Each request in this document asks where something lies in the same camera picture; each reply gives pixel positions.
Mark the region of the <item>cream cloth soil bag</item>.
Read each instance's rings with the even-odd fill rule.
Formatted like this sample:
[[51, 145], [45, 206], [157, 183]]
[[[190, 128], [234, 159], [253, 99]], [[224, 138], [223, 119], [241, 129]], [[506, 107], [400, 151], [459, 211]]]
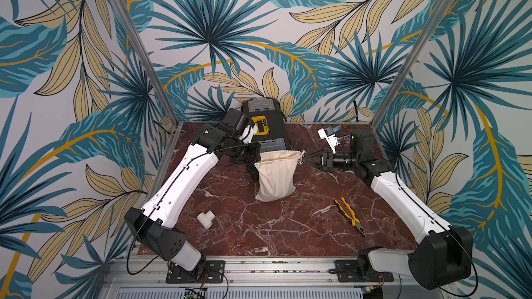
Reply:
[[254, 165], [259, 173], [259, 191], [256, 200], [273, 202], [290, 196], [295, 191], [296, 167], [302, 163], [305, 151], [277, 150], [261, 152]]

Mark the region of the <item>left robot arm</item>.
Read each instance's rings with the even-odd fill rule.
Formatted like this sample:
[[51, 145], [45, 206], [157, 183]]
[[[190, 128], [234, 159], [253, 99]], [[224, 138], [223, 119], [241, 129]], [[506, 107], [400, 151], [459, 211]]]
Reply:
[[141, 208], [127, 211], [124, 220], [133, 240], [192, 277], [202, 275], [205, 257], [175, 225], [194, 190], [223, 156], [234, 164], [260, 159], [260, 144], [253, 140], [257, 131], [255, 122], [237, 109], [230, 109], [215, 125], [201, 126], [159, 191]]

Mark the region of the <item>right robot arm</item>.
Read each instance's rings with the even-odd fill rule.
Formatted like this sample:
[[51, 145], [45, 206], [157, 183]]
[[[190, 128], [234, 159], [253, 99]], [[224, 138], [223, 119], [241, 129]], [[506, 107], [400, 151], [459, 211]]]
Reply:
[[332, 273], [339, 281], [384, 284], [398, 275], [413, 278], [422, 288], [432, 290], [477, 275], [472, 235], [463, 227], [452, 226], [406, 186], [388, 160], [375, 153], [371, 132], [352, 131], [350, 150], [340, 152], [338, 130], [321, 128], [318, 135], [329, 147], [307, 154], [304, 163], [324, 172], [352, 171], [388, 203], [417, 243], [413, 251], [383, 247], [361, 250], [354, 262], [335, 264]]

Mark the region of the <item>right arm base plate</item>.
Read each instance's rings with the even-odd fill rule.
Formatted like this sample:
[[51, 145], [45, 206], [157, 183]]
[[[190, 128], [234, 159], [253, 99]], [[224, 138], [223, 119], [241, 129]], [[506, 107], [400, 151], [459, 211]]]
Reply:
[[358, 283], [388, 283], [393, 282], [393, 274], [388, 272], [374, 271], [369, 264], [357, 259], [354, 260], [335, 260], [334, 267], [329, 270], [337, 276], [340, 283], [358, 282]]

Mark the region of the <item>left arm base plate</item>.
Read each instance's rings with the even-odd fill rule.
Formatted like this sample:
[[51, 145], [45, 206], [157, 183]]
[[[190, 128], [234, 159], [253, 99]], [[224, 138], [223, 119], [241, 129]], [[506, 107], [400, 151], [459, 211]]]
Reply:
[[199, 262], [199, 266], [192, 271], [187, 271], [174, 262], [169, 262], [166, 284], [222, 284], [224, 271], [224, 260], [202, 260]]

